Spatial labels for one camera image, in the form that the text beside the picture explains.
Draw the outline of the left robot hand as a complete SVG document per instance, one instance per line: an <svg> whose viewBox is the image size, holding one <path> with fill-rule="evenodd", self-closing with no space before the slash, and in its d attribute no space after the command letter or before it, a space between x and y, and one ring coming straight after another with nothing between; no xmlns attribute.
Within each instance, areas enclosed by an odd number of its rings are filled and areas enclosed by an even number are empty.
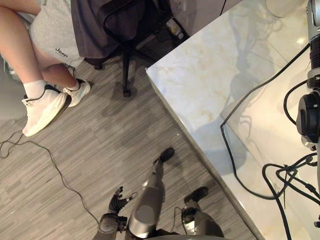
<svg viewBox="0 0 320 240"><path fill-rule="evenodd" d="M123 198L123 186L120 186L112 196L109 205L108 213L118 214L130 201L138 196L138 192L133 192L130 196Z"/></svg>

